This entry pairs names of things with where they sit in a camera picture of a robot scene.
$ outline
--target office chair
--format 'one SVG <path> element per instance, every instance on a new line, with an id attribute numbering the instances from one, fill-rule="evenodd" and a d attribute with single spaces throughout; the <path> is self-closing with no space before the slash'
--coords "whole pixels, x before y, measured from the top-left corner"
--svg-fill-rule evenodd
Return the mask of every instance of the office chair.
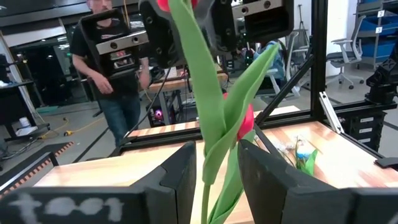
<path id="1" fill-rule="evenodd" d="M 354 88 L 354 83 L 351 80 L 359 80 L 359 83 L 364 83 L 364 78 L 355 75 L 347 75 L 343 73 L 343 69 L 346 65 L 358 63 L 362 61 L 362 48 L 361 39 L 359 40 L 358 46 L 356 45 L 356 38 L 358 36 L 359 28 L 361 27 L 362 21 L 366 16 L 358 18 L 351 40 L 348 39 L 337 39 L 333 40 L 332 43 L 338 44 L 341 48 L 341 52 L 330 53 L 326 56 L 326 61 L 330 61 L 331 65 L 335 68 L 340 68 L 340 73 L 334 77 L 331 77 L 325 85 L 338 80 L 339 84 L 342 84 L 344 80 L 351 83 L 348 87 L 350 90 Z M 345 44 L 351 44 L 352 51 L 346 51 Z"/>
<path id="2" fill-rule="evenodd" d="M 291 64 L 291 61 L 292 61 L 292 52 L 293 52 L 293 47 L 294 47 L 294 40 L 295 40 L 295 38 L 298 35 L 299 35 L 298 32 L 293 31 L 293 32 L 291 32 L 289 34 L 289 36 L 287 38 L 287 40 L 289 40 L 289 41 L 287 43 L 287 49 L 286 49 L 287 50 L 287 64 L 285 65 L 286 66 L 286 71 L 285 71 L 286 81 L 289 81 L 291 79 L 290 74 L 291 74 L 292 67 L 290 66 L 290 64 Z M 275 80 L 275 77 L 274 77 L 275 73 L 277 73 L 277 69 L 276 68 L 270 69 L 266 73 L 266 77 L 270 78 L 271 83 L 272 83 L 272 87 L 274 88 L 274 91 L 275 91 L 275 94 L 272 94 L 272 95 L 276 95 L 276 94 L 278 94 L 280 92 L 279 85 L 277 84 L 277 82 Z M 297 87 L 297 86 L 292 88 L 292 93 L 293 93 L 294 97 L 299 97 L 300 96 L 300 93 L 299 93 L 300 90 L 299 89 L 300 88 Z"/>

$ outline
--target blue storage bin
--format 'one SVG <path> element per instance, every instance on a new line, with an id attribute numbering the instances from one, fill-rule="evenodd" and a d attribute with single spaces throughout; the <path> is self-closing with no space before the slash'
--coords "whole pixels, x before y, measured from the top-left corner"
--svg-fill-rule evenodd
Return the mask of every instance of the blue storage bin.
<path id="1" fill-rule="evenodd" d="M 377 16 L 370 16 L 370 17 L 365 18 L 362 21 L 359 31 L 370 31 L 371 30 L 371 31 L 375 32 L 378 20 L 379 20 L 379 18 L 377 18 Z M 385 29 L 398 27 L 398 16 L 382 17 L 381 25 L 383 27 L 383 31 L 379 35 L 394 34 L 396 32 L 396 29 L 389 29 L 389 30 L 385 30 Z"/>
<path id="2" fill-rule="evenodd" d="M 378 2 L 380 0 L 362 0 L 361 3 L 372 3 L 372 2 Z"/>
<path id="3" fill-rule="evenodd" d="M 396 42 L 394 40 L 384 40 L 379 41 L 379 45 L 377 46 L 377 57 L 383 57 L 390 55 L 392 49 Z M 374 44 L 363 44 L 362 45 L 362 56 L 363 57 L 373 57 L 374 53 Z"/>

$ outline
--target cable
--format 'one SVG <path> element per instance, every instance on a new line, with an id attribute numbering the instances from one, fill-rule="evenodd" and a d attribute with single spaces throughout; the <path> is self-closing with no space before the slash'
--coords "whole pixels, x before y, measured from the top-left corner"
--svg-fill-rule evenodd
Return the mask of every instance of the cable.
<path id="1" fill-rule="evenodd" d="M 185 107 L 185 122 L 188 121 L 188 118 L 187 118 L 187 116 L 188 116 L 188 93 L 187 93 L 187 88 L 188 88 L 188 85 L 189 85 L 188 79 L 189 79 L 189 77 L 187 75 L 187 79 L 186 79 L 187 84 L 185 85 L 185 106 L 183 106 L 183 108 Z"/>
<path id="2" fill-rule="evenodd" d="M 145 93 L 145 95 L 147 96 L 149 102 L 152 102 L 151 98 L 150 98 L 149 95 L 148 95 L 148 92 L 147 92 L 146 90 L 144 90 L 144 93 Z"/>
<path id="3" fill-rule="evenodd" d="M 149 105 L 149 107 L 148 107 L 148 110 L 147 110 L 147 113 L 145 114 L 145 116 L 143 116 L 142 118 L 141 118 L 141 120 L 140 121 L 138 121 L 138 123 L 129 131 L 129 132 L 127 132 L 126 133 L 126 135 L 123 137 L 123 139 L 122 139 L 122 141 L 121 141 L 121 143 L 120 143 L 120 146 L 123 146 L 125 143 L 127 143 L 126 142 L 126 138 L 148 117 L 148 114 L 150 113 L 150 110 L 152 109 L 152 106 L 154 105 L 154 103 L 155 103 L 155 101 L 156 101 L 156 98 L 158 97 L 158 95 L 160 94 L 160 92 L 162 91 L 162 89 L 163 89 L 163 86 L 164 86 L 164 83 L 166 82 L 166 80 L 167 80 L 167 77 L 169 76 L 169 74 L 170 74 L 170 71 L 171 71 L 171 69 L 172 68 L 169 68 L 168 70 L 167 70 L 167 74 L 166 74 L 166 76 L 165 76 L 165 78 L 164 78 L 164 80 L 163 80 L 163 82 L 162 82 L 162 85 L 160 86 L 160 88 L 159 88 L 159 90 L 157 91 L 157 93 L 156 93 L 156 95 L 155 95 L 155 97 L 153 98 L 153 100 L 152 100 L 152 102 L 150 103 L 150 105 Z"/>
<path id="4" fill-rule="evenodd" d="M 123 5 L 124 5 L 124 13 L 125 13 L 124 20 L 126 21 L 127 26 L 130 28 L 130 18 L 129 18 L 129 13 L 127 11 L 126 0 L 123 0 Z"/>
<path id="5" fill-rule="evenodd" d="M 87 124 L 86 126 L 84 126 L 84 127 L 82 127 L 82 128 L 79 128 L 79 129 L 77 129 L 77 130 L 74 130 L 74 131 L 65 131 L 63 135 L 64 135 L 64 136 L 71 136 L 73 133 L 77 133 L 77 132 L 79 132 L 79 131 L 82 131 L 82 130 L 84 130 L 84 129 L 86 129 L 86 128 L 92 126 L 92 125 L 94 125 L 95 123 L 97 123 L 97 122 L 99 122 L 99 121 L 102 121 L 102 120 L 104 120 L 104 118 L 97 119 L 97 120 L 91 122 L 90 124 Z"/>
<path id="6" fill-rule="evenodd" d="M 63 118 L 63 120 L 66 121 L 65 124 L 61 125 L 60 127 L 55 128 L 54 130 L 48 130 L 48 131 L 47 131 L 46 133 L 44 133 L 43 135 L 39 136 L 38 139 L 48 139 L 47 135 L 48 135 L 50 132 L 54 132 L 54 133 L 56 134 L 56 136 L 54 136 L 54 137 L 52 137 L 52 138 L 55 138 L 55 137 L 59 136 L 59 133 L 58 133 L 57 131 L 58 131 L 59 129 L 61 129 L 61 128 L 65 127 L 66 125 L 69 124 L 68 118 Z"/>
<path id="7" fill-rule="evenodd" d="M 39 142 L 40 144 L 38 144 L 38 145 L 36 145 L 36 146 L 34 146 L 34 147 L 31 147 L 35 142 Z M 29 151 L 29 150 L 32 150 L 32 149 L 34 149 L 34 148 L 37 148 L 37 147 L 41 146 L 43 143 L 44 143 L 44 142 L 43 142 L 43 141 L 39 141 L 38 138 L 35 139 L 35 140 L 31 140 L 31 142 L 29 142 L 29 143 L 28 143 L 26 146 L 24 146 L 23 148 L 21 148 L 21 149 L 19 149 L 19 150 L 17 150 L 17 151 L 14 151 L 14 152 L 7 152 L 7 154 L 6 154 L 5 156 L 3 156 L 2 158 L 0 158 L 0 160 L 1 160 L 1 161 L 4 161 L 4 160 L 12 159 L 12 158 L 14 158 L 14 157 L 16 157 L 16 156 L 18 156 L 18 155 L 21 155 L 21 154 L 24 153 L 24 152 L 27 152 L 27 151 Z"/>

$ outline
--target green leaf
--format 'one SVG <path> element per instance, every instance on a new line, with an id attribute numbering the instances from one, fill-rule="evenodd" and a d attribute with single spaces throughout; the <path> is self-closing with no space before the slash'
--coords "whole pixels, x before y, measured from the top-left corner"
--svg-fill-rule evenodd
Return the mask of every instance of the green leaf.
<path id="1" fill-rule="evenodd" d="M 200 129 L 205 140 L 205 155 L 225 133 L 224 99 L 213 57 L 193 16 L 190 1 L 170 0 L 173 20 L 192 78 Z"/>
<path id="2" fill-rule="evenodd" d="M 243 139 L 253 142 L 255 134 L 256 132 L 252 130 L 247 133 Z M 242 193 L 243 184 L 238 164 L 238 145 L 235 145 L 235 147 L 229 152 L 224 185 L 220 196 L 218 197 L 215 206 L 210 213 L 208 223 L 224 223 L 238 203 Z"/>
<path id="3" fill-rule="evenodd" d="M 226 134 L 207 152 L 203 165 L 203 181 L 213 184 L 230 143 L 236 137 L 249 103 L 258 91 L 279 45 L 263 52 L 234 82 L 224 104 Z"/>
<path id="4" fill-rule="evenodd" d="M 305 163 L 305 170 L 308 175 L 313 176 L 313 169 L 315 167 L 315 159 L 317 158 L 318 150 L 314 150 Z"/>

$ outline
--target wall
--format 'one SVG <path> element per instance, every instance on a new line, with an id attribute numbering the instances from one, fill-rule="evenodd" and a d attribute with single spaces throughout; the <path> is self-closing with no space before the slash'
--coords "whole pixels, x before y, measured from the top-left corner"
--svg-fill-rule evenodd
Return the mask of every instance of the wall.
<path id="1" fill-rule="evenodd" d="M 351 38 L 351 35 L 353 34 L 354 28 L 355 28 L 355 22 L 356 21 L 356 1 L 348 1 L 348 12 L 347 12 L 347 37 Z"/>
<path id="2" fill-rule="evenodd" d="M 333 0 L 328 2 L 327 54 L 341 52 L 340 46 L 332 44 L 331 41 L 342 38 L 351 38 L 351 34 L 347 35 L 348 2 L 349 1 L 347 0 Z M 333 67 L 330 62 L 326 63 L 327 77 L 337 75 L 339 72 L 339 68 Z"/>
<path id="3" fill-rule="evenodd" d="M 341 38 L 351 38 L 355 27 L 356 0 L 329 0 L 328 1 L 328 36 L 326 52 L 340 52 L 340 46 L 331 43 L 332 40 Z M 302 20 L 307 34 L 311 34 L 311 0 L 295 0 L 294 1 L 294 29 L 300 27 L 300 13 L 298 5 L 301 4 Z M 337 75 L 340 69 L 331 66 L 330 62 L 326 63 L 326 75 Z"/>
<path id="4" fill-rule="evenodd" d="M 308 30 L 308 36 L 311 34 L 311 0 L 294 0 L 294 29 L 300 27 L 300 10 L 299 4 L 301 4 L 301 15 L 304 23 L 304 27 Z"/>

